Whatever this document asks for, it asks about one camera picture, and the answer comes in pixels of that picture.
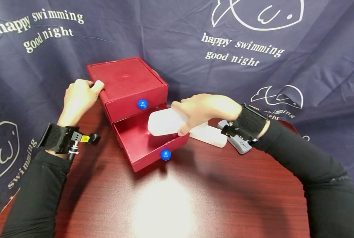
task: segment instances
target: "gray device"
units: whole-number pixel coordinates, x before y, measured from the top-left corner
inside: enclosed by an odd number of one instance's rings
[[[225,125],[229,125],[229,123],[226,120],[222,120],[218,123],[217,128],[222,130]],[[238,135],[235,135],[233,137],[227,137],[227,140],[232,146],[235,147],[235,149],[241,155],[247,153],[252,148],[246,141],[242,140],[242,138],[240,138]]]

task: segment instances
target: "navy blue backdrop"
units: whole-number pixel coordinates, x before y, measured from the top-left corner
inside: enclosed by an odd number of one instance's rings
[[[170,101],[250,103],[354,180],[354,0],[0,0],[0,211],[69,83],[133,56],[169,83]]]

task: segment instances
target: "hand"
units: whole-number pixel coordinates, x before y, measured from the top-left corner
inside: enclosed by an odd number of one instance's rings
[[[192,128],[212,118],[235,121],[242,111],[242,106],[231,98],[209,94],[198,94],[191,98],[183,99],[181,102],[175,101],[170,107],[181,111],[189,117],[185,125],[180,128],[179,136],[186,135]]]
[[[76,126],[80,118],[94,105],[103,88],[102,81],[93,83],[77,79],[75,83],[70,84],[65,93],[64,108],[57,124]]]

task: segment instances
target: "wooden table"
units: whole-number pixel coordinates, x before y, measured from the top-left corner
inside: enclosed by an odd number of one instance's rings
[[[264,152],[239,155],[230,143],[217,148],[190,138],[169,161],[134,173],[99,104],[80,127],[102,139],[80,147],[56,237],[309,237],[300,182]]]

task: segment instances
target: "cable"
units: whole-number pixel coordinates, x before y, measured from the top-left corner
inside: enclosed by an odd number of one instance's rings
[[[69,150],[69,160],[73,161],[75,155],[77,155],[78,152],[78,141],[74,141],[74,145],[72,145],[72,147]]]

